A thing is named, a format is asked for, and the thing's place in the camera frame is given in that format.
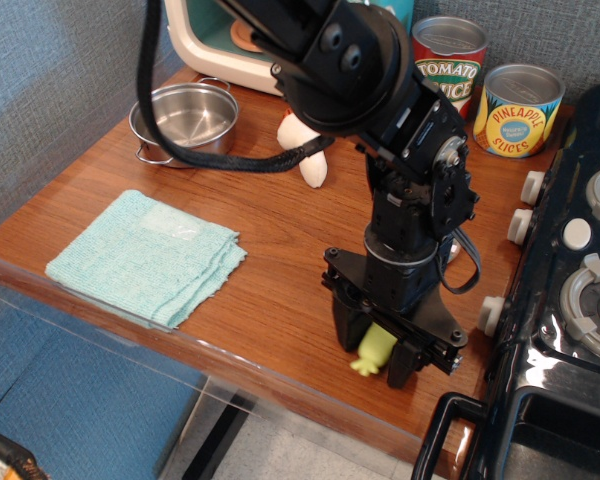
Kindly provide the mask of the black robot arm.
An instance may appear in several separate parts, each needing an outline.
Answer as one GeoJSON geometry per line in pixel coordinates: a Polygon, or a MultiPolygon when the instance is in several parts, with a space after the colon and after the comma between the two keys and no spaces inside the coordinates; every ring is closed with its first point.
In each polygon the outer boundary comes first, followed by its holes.
{"type": "Polygon", "coordinates": [[[349,1],[228,1],[273,60],[277,88],[302,123],[348,138],[365,154],[372,217],[361,254],[325,252],[337,337],[360,350],[374,328],[394,343],[388,384],[427,365],[453,372],[467,335],[440,292],[477,194],[466,169],[464,121],[416,68],[396,17],[349,1]]]}

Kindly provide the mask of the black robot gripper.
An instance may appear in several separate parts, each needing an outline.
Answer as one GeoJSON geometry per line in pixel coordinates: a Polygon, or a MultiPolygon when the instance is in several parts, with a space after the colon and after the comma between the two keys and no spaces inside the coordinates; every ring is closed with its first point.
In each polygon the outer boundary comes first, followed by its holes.
{"type": "Polygon", "coordinates": [[[397,338],[387,384],[401,389],[414,372],[433,365],[452,374],[460,365],[466,332],[444,305],[440,287],[447,262],[458,253],[445,240],[428,257],[402,264],[331,247],[324,252],[323,284],[333,294],[332,313],[340,346],[356,350],[371,323],[397,338]]]}

